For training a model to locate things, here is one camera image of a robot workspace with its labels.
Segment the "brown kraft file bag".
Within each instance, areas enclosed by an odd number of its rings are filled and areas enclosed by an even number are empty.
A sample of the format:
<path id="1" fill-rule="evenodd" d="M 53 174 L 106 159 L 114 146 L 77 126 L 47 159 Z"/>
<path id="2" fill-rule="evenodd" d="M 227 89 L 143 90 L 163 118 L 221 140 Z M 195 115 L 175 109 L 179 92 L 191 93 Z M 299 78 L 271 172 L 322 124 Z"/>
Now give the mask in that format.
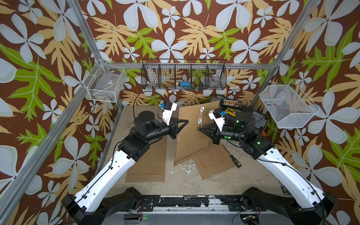
<path id="1" fill-rule="evenodd" d="M 207 144 L 206 147 L 202 147 L 193 157 L 203 180 L 235 167 L 230 154 L 223 144 L 213 144 L 212 140 L 208 137 L 205 143 Z"/>
<path id="2" fill-rule="evenodd" d="M 199 131 L 200 127 L 211 125 L 213 120 L 209 111 L 217 109 L 219 101 L 179 109 L 179 119 L 188 120 L 188 124 L 178 134 L 174 165 L 181 164 L 207 149 L 210 138 Z"/>
<path id="3" fill-rule="evenodd" d="M 126 183 L 164 182 L 166 174 L 167 138 L 153 144 L 127 171 Z"/>

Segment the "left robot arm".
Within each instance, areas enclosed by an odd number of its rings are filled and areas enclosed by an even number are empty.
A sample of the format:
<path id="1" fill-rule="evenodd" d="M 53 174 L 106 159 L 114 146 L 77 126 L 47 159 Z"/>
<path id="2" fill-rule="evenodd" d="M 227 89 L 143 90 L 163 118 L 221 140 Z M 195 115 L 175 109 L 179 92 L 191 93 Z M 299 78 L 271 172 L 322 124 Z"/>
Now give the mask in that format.
<path id="1" fill-rule="evenodd" d="M 107 197 L 108 191 L 117 180 L 131 168 L 150 147 L 169 136 L 176 139 L 180 131 L 188 124 L 188 120 L 172 117 L 172 112 L 165 110 L 165 118 L 159 122 L 151 111 L 143 111 L 134 118 L 134 127 L 118 148 L 114 150 L 112 159 L 105 167 L 75 195 L 68 194 L 62 205 L 77 225 L 100 225 L 103 221 L 117 213 L 139 207 L 142 198 L 135 188 L 130 187 L 122 194 Z"/>

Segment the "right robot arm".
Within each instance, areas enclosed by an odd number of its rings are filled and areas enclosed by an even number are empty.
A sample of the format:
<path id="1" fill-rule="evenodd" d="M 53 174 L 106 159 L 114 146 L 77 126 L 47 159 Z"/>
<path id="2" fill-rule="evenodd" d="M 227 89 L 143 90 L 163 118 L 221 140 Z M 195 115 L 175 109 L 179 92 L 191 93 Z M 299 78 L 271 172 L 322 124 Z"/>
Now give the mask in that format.
<path id="1" fill-rule="evenodd" d="M 199 128 L 212 139 L 237 141 L 239 147 L 254 160 L 266 167 L 290 192 L 282 197 L 250 187 L 242 196 L 245 210 L 256 207 L 267 209 L 289 218 L 295 225 L 322 225 L 330 215 L 337 199 L 325 194 L 301 175 L 283 156 L 275 145 L 262 135 L 265 117 L 256 118 L 250 112 L 228 113 L 221 109 L 209 111 L 213 124 Z"/>

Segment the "black yellow toolbox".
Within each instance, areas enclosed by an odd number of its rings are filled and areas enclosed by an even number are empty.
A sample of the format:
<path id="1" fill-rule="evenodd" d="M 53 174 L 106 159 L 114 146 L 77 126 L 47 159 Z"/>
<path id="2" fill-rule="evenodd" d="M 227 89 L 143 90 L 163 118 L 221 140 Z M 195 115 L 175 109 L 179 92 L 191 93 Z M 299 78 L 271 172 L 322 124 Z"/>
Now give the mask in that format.
<path id="1" fill-rule="evenodd" d="M 257 135 L 265 135 L 264 130 L 268 118 L 256 108 L 244 105 L 239 100 L 223 96 L 217 96 L 215 99 L 219 100 L 218 108 L 226 111 L 226 123 L 223 129 L 233 129 L 233 139 L 231 140 L 245 141 Z"/>

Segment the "blue object in basket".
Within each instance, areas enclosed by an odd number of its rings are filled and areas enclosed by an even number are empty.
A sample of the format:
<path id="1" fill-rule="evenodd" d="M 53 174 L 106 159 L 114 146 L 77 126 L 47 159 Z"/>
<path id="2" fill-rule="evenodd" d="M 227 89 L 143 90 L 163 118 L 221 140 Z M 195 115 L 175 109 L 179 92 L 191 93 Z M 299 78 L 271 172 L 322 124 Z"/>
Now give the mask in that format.
<path id="1" fill-rule="evenodd" d="M 181 82 L 181 87 L 184 89 L 188 89 L 191 87 L 191 83 L 189 83 L 187 81 L 183 81 L 183 82 Z"/>

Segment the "black yellow screwdriver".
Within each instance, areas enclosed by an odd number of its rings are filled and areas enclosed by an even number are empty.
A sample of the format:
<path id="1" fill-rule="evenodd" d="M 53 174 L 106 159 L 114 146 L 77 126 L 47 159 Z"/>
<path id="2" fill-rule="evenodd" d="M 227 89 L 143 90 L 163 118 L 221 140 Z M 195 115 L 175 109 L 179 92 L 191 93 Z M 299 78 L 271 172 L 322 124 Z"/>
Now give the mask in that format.
<path id="1" fill-rule="evenodd" d="M 227 153 L 229 154 L 231 160 L 233 161 L 233 163 L 238 167 L 238 168 L 241 168 L 242 167 L 242 164 L 239 162 L 239 160 L 230 153 L 230 151 L 226 148 L 226 151 Z"/>

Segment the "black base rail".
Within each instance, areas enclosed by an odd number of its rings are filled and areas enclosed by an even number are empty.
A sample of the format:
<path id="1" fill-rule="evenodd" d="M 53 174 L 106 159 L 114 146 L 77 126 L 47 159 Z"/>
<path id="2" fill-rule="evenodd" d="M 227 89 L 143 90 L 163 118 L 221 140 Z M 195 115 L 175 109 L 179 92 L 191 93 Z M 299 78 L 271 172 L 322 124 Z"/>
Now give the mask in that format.
<path id="1" fill-rule="evenodd" d="M 214 206 L 224 206 L 231 212 L 265 210 L 242 195 L 143 195 L 137 197 L 125 210 L 136 212 L 143 207 L 144 212 L 153 212 L 156 207 L 195 209 Z"/>

